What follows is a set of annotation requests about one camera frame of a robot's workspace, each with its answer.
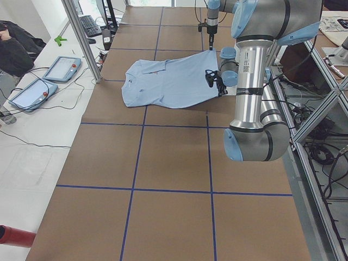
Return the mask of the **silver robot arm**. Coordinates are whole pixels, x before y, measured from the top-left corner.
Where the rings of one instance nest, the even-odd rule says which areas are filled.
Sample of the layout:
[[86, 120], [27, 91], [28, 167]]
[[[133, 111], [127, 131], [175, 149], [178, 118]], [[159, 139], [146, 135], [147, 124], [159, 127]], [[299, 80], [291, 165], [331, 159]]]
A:
[[289, 145], [290, 131], [282, 120], [266, 80], [267, 52], [314, 38], [319, 30], [322, 1], [229, 1], [222, 11], [234, 13], [231, 36], [239, 49], [238, 79], [221, 78], [236, 86], [235, 116], [224, 131], [224, 147], [234, 161], [273, 161]]
[[214, 36], [218, 31], [219, 12], [234, 14], [239, 1], [236, 0], [209, 0], [207, 3], [206, 27], [209, 35], [209, 50], [213, 49]]

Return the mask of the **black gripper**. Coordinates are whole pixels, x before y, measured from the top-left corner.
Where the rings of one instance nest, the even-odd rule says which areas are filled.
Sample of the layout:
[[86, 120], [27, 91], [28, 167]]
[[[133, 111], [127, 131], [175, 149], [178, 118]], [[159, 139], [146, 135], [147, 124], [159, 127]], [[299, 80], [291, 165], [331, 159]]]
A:
[[207, 33], [209, 34], [209, 50], [213, 50], [214, 46], [214, 35], [218, 30], [218, 19], [207, 18]]
[[227, 87], [224, 85], [222, 78], [217, 76], [215, 82], [217, 85], [219, 97], [222, 97], [223, 95], [227, 95], [228, 94]]

